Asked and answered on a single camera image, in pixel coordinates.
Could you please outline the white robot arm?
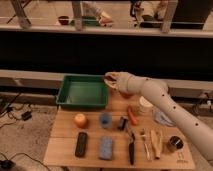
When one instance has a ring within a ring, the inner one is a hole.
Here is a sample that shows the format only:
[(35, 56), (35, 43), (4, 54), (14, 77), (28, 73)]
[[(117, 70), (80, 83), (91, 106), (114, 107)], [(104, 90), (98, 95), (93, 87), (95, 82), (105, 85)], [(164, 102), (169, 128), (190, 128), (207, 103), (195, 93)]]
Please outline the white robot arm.
[(213, 129), (178, 105), (169, 95), (167, 84), (159, 79), (128, 72), (107, 72), (104, 82), (121, 93), (143, 96), (160, 109), (213, 165)]

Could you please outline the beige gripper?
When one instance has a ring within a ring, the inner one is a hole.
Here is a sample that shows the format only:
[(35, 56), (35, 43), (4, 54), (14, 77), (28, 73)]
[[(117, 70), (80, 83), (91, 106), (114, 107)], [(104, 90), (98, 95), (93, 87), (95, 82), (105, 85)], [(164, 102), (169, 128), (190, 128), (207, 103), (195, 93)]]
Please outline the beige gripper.
[(133, 77), (128, 72), (107, 72), (103, 79), (105, 84), (122, 93), (132, 93), (130, 79)]

